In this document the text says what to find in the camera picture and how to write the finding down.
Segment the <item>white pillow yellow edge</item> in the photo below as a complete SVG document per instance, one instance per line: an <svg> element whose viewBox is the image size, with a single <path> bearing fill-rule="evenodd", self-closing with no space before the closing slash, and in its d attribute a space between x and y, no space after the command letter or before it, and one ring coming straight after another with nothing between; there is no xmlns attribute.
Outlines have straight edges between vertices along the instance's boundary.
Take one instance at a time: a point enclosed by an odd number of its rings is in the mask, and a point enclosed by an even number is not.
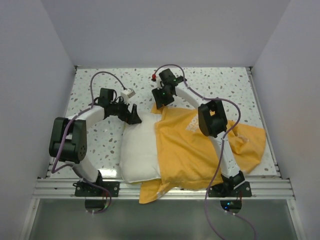
<svg viewBox="0 0 320 240"><path fill-rule="evenodd" d="M142 123L124 127L120 147L120 174L129 184L161 178L155 124L162 116L141 112Z"/></svg>

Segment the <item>orange pillowcase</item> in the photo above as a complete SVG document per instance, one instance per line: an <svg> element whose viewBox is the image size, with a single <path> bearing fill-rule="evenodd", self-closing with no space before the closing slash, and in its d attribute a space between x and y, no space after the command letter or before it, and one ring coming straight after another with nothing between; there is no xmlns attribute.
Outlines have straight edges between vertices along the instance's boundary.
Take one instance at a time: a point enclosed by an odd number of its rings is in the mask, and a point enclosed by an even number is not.
<svg viewBox="0 0 320 240"><path fill-rule="evenodd" d="M150 112L161 115L154 125L160 178L141 184L140 204L156 201L172 188L198 190L206 188L210 181L222 182L221 172L217 170L219 157L210 139L199 129L197 109L154 106ZM261 163L266 131L232 120L227 128L236 163L248 174Z"/></svg>

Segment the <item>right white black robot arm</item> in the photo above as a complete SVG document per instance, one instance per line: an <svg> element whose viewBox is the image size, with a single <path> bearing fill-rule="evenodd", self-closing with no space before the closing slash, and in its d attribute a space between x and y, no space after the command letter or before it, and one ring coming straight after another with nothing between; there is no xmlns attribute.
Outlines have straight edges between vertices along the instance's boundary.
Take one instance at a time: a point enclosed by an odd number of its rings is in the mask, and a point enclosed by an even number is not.
<svg viewBox="0 0 320 240"><path fill-rule="evenodd" d="M227 196L235 196L245 183L245 177L240 170L229 144L227 129L227 116L223 101L235 106L238 114L239 107L232 101L224 98L207 98L188 85L185 74L175 76L167 68L160 73L156 70L151 77L157 87L152 90L156 107L159 109L174 102L175 96L186 100L197 109L198 127L201 133L208 137L219 157L219 169L221 170L222 183L219 187Z"/></svg>

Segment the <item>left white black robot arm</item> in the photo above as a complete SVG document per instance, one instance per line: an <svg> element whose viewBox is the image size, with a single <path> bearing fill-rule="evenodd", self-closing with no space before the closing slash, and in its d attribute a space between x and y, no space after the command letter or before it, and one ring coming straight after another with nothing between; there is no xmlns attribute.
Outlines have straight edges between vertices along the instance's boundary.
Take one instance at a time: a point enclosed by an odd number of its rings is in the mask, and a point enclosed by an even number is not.
<svg viewBox="0 0 320 240"><path fill-rule="evenodd" d="M116 91L101 88L99 96L94 98L88 108L69 117L57 117L53 122L49 155L54 158L51 173L69 167L75 174L87 181L86 190L92 196L103 193L104 184L100 171L92 165L87 155L87 130L110 116L118 117L129 125L142 123L137 105L129 110L129 99L135 95L132 88L125 88L120 96Z"/></svg>

